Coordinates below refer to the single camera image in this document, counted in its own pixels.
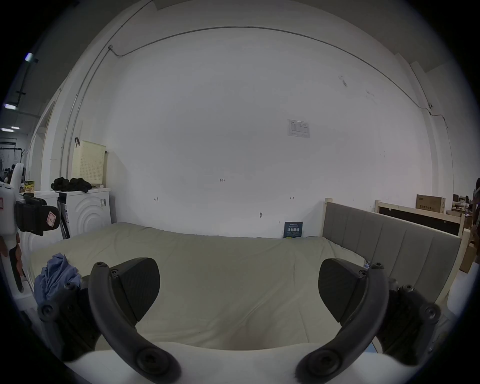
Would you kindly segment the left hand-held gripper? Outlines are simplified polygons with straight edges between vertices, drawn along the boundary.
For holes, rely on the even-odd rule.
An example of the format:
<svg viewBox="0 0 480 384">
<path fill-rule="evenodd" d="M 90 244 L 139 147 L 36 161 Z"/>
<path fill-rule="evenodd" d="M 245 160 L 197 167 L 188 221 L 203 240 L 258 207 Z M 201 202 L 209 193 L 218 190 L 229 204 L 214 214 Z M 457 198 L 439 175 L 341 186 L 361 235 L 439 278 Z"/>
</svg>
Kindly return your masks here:
<svg viewBox="0 0 480 384">
<path fill-rule="evenodd" d="M 11 181 L 0 182 L 0 235 L 9 248 L 9 258 L 1 255 L 2 276 L 15 301 L 25 298 L 19 230 L 43 236 L 45 232 L 59 227 L 59 210 L 56 205 L 47 205 L 44 199 L 35 197 L 32 193 L 24 194 L 21 198 L 23 170 L 24 164 L 17 163 Z"/>
</svg>

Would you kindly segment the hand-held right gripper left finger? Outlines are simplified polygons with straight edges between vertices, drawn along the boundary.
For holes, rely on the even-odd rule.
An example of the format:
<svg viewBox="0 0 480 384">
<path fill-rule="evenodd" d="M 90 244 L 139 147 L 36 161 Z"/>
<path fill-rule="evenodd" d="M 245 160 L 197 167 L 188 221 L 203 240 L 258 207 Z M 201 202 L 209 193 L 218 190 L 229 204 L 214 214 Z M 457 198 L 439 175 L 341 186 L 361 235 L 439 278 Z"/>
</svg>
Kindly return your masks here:
<svg viewBox="0 0 480 384">
<path fill-rule="evenodd" d="M 175 357 L 136 330 L 159 290 L 159 268 L 152 258 L 135 258 L 114 267 L 96 262 L 81 285 L 68 282 L 39 304 L 47 344 L 60 360 L 73 362 L 94 351 L 103 336 L 141 376 L 157 384 L 175 383 L 182 373 Z"/>
</svg>

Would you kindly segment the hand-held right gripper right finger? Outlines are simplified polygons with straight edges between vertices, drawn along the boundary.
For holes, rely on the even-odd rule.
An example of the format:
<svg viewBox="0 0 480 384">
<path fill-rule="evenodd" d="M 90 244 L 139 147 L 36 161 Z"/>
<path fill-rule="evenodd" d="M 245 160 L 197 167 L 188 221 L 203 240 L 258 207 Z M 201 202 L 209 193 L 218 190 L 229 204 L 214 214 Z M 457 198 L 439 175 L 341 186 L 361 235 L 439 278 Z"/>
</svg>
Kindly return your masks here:
<svg viewBox="0 0 480 384">
<path fill-rule="evenodd" d="M 300 360 L 297 381 L 334 379 L 374 338 L 383 354 L 398 363 L 413 367 L 425 361 L 441 309 L 413 286 L 399 286 L 381 263 L 366 269 L 343 259 L 326 259 L 318 290 L 341 328 L 330 342 Z"/>
</svg>

